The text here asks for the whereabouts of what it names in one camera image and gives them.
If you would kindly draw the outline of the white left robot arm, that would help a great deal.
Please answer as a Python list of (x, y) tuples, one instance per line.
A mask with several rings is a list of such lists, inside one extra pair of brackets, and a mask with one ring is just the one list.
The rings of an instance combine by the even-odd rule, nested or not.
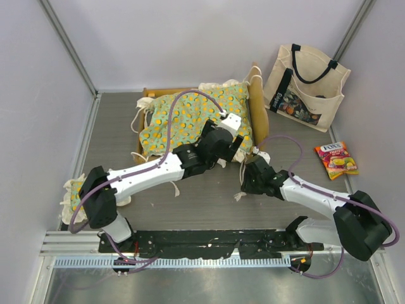
[(106, 233), (118, 251), (129, 252), (135, 244), (133, 230), (116, 204), (159, 184), (203, 174), (219, 159), (232, 161), (243, 141), (238, 133), (241, 122), (234, 114), (220, 123), (207, 120), (197, 142), (180, 145), (154, 161), (110, 172), (93, 168), (79, 192), (90, 227)]

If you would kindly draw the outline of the lemon print pet mattress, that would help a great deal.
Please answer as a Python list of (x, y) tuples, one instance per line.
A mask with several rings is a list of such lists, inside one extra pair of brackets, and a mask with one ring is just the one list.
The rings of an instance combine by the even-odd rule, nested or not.
[(170, 127), (166, 120), (170, 106), (179, 93), (161, 96), (151, 102), (147, 126), (138, 133), (139, 145), (131, 154), (137, 164), (162, 156), (166, 148), (173, 149), (196, 141), (208, 119), (219, 122), (219, 109), (242, 119), (238, 133), (243, 137), (243, 142), (233, 158), (235, 162), (244, 163), (253, 147), (259, 146), (253, 143), (247, 109), (247, 83), (229, 80), (223, 84), (201, 84), (199, 90), (204, 94), (192, 92), (181, 96), (175, 105)]

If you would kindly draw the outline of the small lemon print pillow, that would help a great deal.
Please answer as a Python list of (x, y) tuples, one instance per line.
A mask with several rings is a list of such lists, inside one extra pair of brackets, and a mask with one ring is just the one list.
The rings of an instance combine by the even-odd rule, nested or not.
[[(85, 180), (86, 180), (85, 174), (82, 174), (76, 179), (70, 179), (66, 181), (63, 186), (64, 189), (66, 190), (66, 193), (63, 196), (63, 201), (59, 204), (63, 206), (60, 217), (62, 219), (62, 222), (66, 225), (70, 224), (72, 216), (80, 203), (80, 197), (78, 193), (81, 190), (81, 187), (85, 182)], [(119, 207), (125, 206), (131, 203), (131, 200), (132, 200), (131, 197), (127, 197), (124, 200), (117, 202), (116, 205)], [(86, 220), (87, 216), (85, 214), (84, 208), (80, 207), (80, 210), (78, 211), (78, 214), (75, 217), (74, 224), (81, 223)]]

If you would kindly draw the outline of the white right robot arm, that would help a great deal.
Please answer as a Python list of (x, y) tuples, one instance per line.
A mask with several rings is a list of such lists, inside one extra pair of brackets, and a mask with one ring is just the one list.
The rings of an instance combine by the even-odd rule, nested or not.
[(293, 250), (308, 243), (331, 244), (367, 261), (392, 234), (392, 226), (368, 194), (340, 193), (307, 183), (286, 170), (276, 172), (259, 155), (246, 161), (241, 189), (247, 194), (265, 194), (297, 203), (326, 217), (304, 218), (286, 233), (286, 243)]

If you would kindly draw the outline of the wooden pet bed frame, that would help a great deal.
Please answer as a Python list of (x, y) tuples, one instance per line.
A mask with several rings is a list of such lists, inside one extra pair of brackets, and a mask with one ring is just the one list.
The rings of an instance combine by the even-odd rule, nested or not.
[[(263, 95), (263, 79), (260, 67), (256, 62), (252, 63), (251, 69), (243, 80), (247, 83), (249, 98), (247, 109), (249, 121), (252, 125), (253, 143), (259, 144), (269, 135), (269, 120), (266, 113), (265, 99)], [(147, 114), (150, 112), (150, 104), (161, 96), (169, 96), (185, 91), (185, 88), (173, 89), (144, 89), (143, 97), (137, 101), (137, 113), (130, 124), (132, 132), (138, 134), (147, 126)]]

